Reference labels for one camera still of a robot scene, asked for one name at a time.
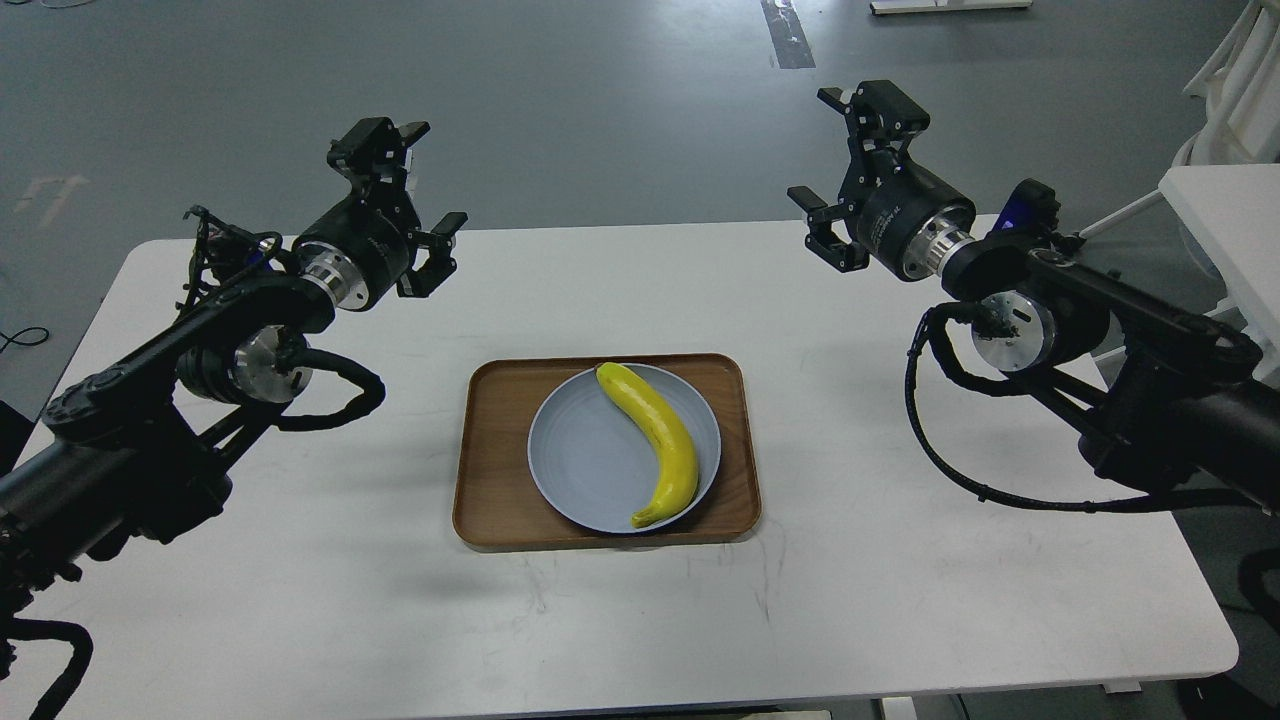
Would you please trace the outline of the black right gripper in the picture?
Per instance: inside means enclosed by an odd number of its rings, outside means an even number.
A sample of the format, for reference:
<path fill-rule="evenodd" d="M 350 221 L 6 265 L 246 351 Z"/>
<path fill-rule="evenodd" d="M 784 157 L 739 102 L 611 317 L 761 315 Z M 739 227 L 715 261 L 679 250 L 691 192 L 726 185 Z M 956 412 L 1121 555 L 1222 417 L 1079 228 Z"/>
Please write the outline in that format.
<path fill-rule="evenodd" d="M 850 172 L 886 177 L 852 217 L 849 205 L 829 205 L 808 186 L 787 187 L 805 214 L 806 249 L 842 273 L 867 269 L 872 255 L 901 281 L 927 278 L 933 273 L 925 266 L 929 241 L 918 241 L 919 233 L 937 217 L 963 231 L 977 218 L 968 196 L 910 160 L 909 146 L 929 128 L 931 114 L 892 81 L 820 87 L 818 99 L 845 119 Z M 844 220 L 854 241 L 835 232 Z"/>

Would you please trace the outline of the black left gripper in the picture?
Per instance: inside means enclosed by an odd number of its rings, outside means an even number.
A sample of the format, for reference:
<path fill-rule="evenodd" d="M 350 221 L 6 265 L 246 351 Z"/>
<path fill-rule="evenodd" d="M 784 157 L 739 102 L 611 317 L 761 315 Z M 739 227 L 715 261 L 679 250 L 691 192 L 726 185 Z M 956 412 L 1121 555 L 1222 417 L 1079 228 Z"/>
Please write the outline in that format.
<path fill-rule="evenodd" d="M 367 117 L 330 142 L 326 164 L 349 182 L 349 192 L 294 238 L 302 268 L 328 268 L 339 281 L 335 306 L 366 311 L 397 282 L 406 299 L 426 299 L 457 269 L 452 256 L 466 211 L 447 213 L 430 231 L 413 208 L 412 146 L 431 126 L 396 126 Z M 410 266 L 417 250 L 426 260 Z"/>

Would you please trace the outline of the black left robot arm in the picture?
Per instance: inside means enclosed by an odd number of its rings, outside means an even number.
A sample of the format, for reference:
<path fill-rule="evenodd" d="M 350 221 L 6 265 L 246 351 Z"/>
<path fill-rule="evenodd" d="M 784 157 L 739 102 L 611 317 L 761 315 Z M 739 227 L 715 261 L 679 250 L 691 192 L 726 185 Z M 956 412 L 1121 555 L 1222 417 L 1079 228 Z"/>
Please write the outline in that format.
<path fill-rule="evenodd" d="M 425 229 L 410 192 L 425 120 L 358 120 L 326 164 L 349 192 L 293 241 L 253 233 L 200 205 L 174 322 L 44 410 L 52 443 L 3 478 L 3 611 L 24 609 L 76 561 L 114 557 L 134 536 L 174 541 L 224 509 L 230 468 L 276 428 L 314 432 L 374 413 L 381 379 L 310 346 L 338 311 L 389 291 L 425 299 L 457 268 L 466 223 Z"/>

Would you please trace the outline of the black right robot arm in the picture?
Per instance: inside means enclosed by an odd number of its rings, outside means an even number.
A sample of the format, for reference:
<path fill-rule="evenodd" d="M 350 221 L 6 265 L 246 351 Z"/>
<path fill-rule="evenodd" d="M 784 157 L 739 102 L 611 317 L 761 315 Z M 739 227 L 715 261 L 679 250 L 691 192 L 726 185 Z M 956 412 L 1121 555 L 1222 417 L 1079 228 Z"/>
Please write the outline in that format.
<path fill-rule="evenodd" d="M 823 87 L 847 128 L 836 202 L 806 186 L 806 247 L 840 272 L 870 261 L 897 279 L 938 279 L 908 350 L 908 421 L 925 456 L 980 501 L 1056 512 L 1164 512 L 1217 506 L 1277 511 L 1277 391 L 1254 378 L 1262 348 L 1244 332 L 1176 307 L 1075 260 L 1052 188 L 1024 179 L 992 229 L 973 234 L 974 202 L 915 161 L 929 114 L 897 85 Z M 1135 491 L 1110 501 L 1048 501 L 980 483 L 925 436 L 916 404 L 922 354 L 954 384 L 1028 397 L 1079 436 L 1093 473 Z"/>

